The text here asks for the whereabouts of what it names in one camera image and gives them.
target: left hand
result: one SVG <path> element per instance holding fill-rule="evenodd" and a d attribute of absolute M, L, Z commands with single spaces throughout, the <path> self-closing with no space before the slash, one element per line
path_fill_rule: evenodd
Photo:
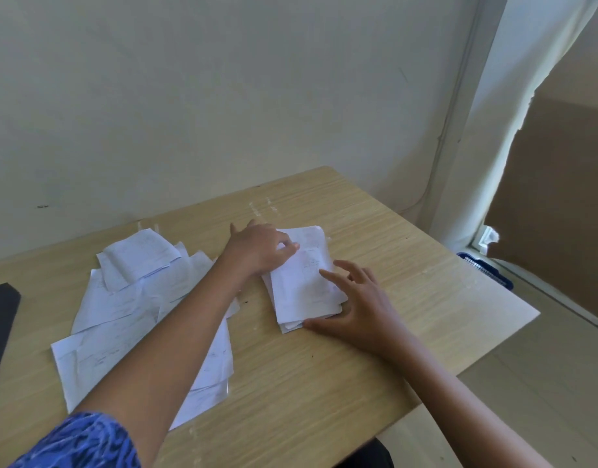
<path fill-rule="evenodd" d="M 251 220 L 241 231 L 230 224 L 230 239 L 221 257 L 229 258 L 253 276 L 277 269 L 298 249 L 299 243 L 293 243 L 286 233 L 277 231 L 270 223 L 260 225 Z"/>

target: hand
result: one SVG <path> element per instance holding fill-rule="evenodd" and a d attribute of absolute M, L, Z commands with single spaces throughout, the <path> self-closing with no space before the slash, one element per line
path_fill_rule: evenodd
<path fill-rule="evenodd" d="M 249 276 L 261 275 L 277 269 L 299 249 L 286 233 L 277 231 L 270 223 L 259 225 L 251 220 L 238 231 L 230 224 L 230 240 L 221 257 L 229 258 L 235 266 L 243 267 Z"/>
<path fill-rule="evenodd" d="M 373 271 L 351 261 L 334 264 L 349 272 L 347 278 L 321 269 L 328 281 L 342 290 L 348 302 L 343 312 L 330 318 L 304 320 L 303 328 L 340 338 L 353 346 L 388 359 L 393 349 L 408 333 L 403 320 L 379 287 Z"/>

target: forearm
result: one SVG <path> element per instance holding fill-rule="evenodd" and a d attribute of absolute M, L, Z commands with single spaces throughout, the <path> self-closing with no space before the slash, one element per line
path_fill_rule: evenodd
<path fill-rule="evenodd" d="M 465 467 L 549 467 L 533 448 L 451 375 L 408 330 L 391 362 L 427 407 Z"/>
<path fill-rule="evenodd" d="M 201 368 L 225 311 L 246 279 L 222 256 L 162 322 L 78 405 L 115 417 L 151 466 Z"/>

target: right hand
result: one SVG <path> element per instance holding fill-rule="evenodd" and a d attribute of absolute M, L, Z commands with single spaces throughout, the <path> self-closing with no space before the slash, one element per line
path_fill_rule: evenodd
<path fill-rule="evenodd" d="M 349 272 L 347 278 L 320 269 L 321 275 L 334 283 L 347 297 L 343 312 L 330 318 L 311 318 L 303 328 L 340 338 L 369 353 L 388 359 L 408 330 L 379 287 L 373 271 L 351 261 L 334 260 L 334 265 Z"/>

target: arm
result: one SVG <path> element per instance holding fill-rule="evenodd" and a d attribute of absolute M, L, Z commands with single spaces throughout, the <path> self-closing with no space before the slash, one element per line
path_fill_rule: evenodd
<path fill-rule="evenodd" d="M 550 467 L 517 433 L 445 370 L 405 327 L 373 272 L 350 261 L 334 261 L 349 272 L 321 275 L 349 297 L 340 316 L 308 319 L 303 327 L 341 338 L 396 366 L 418 394 L 465 467 Z"/>
<path fill-rule="evenodd" d="M 208 274 L 75 409 L 114 417 L 144 467 L 154 462 L 232 299 L 250 276 L 281 266 L 298 249 L 273 225 L 252 220 L 243 231 L 232 225 L 230 232 Z M 278 250 L 279 243 L 286 246 Z"/>

